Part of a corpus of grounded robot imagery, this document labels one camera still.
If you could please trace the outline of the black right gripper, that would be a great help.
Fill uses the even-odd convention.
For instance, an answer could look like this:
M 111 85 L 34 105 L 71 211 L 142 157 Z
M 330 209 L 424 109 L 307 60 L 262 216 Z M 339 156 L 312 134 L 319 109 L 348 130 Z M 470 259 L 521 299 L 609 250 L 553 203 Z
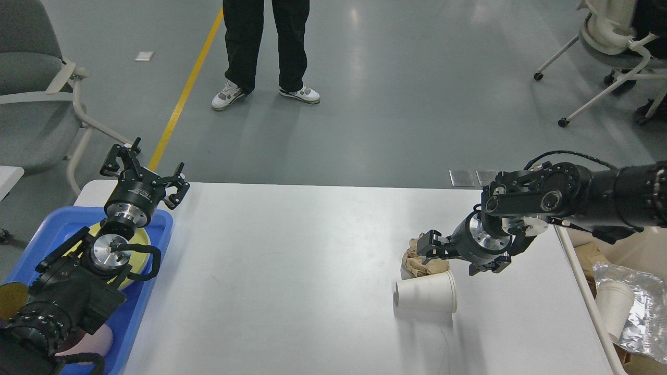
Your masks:
M 470 262 L 468 274 L 483 271 L 500 273 L 511 263 L 511 235 L 495 236 L 486 230 L 480 213 L 469 214 L 450 236 L 429 230 L 418 239 L 418 255 L 423 264 L 433 259 L 464 259 Z

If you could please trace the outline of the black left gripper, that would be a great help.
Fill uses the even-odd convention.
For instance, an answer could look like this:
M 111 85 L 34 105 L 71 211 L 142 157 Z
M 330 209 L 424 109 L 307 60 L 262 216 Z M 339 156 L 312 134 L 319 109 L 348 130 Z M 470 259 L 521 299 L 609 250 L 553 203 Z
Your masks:
M 172 176 L 160 177 L 159 186 L 141 181 L 140 142 L 141 138 L 137 137 L 131 145 L 115 143 L 100 168 L 101 176 L 119 181 L 104 206 L 107 218 L 102 223 L 103 228 L 112 222 L 129 227 L 128 221 L 132 221 L 135 228 L 145 227 L 152 221 L 159 202 L 174 210 L 190 189 L 183 175 L 185 163 L 179 163 Z

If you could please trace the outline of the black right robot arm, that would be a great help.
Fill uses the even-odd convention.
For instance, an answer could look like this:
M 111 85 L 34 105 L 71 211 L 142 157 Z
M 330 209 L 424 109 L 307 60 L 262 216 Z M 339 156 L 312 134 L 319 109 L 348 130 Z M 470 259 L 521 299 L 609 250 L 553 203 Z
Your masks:
M 500 273 L 550 225 L 588 232 L 608 244 L 645 227 L 665 228 L 665 169 L 664 161 L 591 171 L 533 159 L 519 171 L 499 172 L 452 235 L 430 230 L 415 251 L 424 264 L 463 259 L 474 276 Z

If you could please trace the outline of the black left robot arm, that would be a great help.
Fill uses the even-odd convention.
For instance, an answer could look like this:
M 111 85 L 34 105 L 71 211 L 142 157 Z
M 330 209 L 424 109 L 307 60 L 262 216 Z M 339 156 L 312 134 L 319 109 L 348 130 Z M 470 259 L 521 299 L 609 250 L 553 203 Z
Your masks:
M 102 374 L 105 359 L 93 352 L 58 356 L 70 336 L 95 334 L 126 302 L 126 280 L 147 282 L 160 271 L 162 253 L 154 245 L 134 244 L 136 230 L 148 226 L 160 202 L 176 209 L 190 183 L 179 163 L 162 177 L 138 160 L 140 138 L 115 144 L 100 174 L 117 179 L 96 234 L 83 227 L 35 267 L 38 278 L 26 287 L 24 301 L 2 318 L 2 374 L 59 374 L 73 363 L 92 363 Z

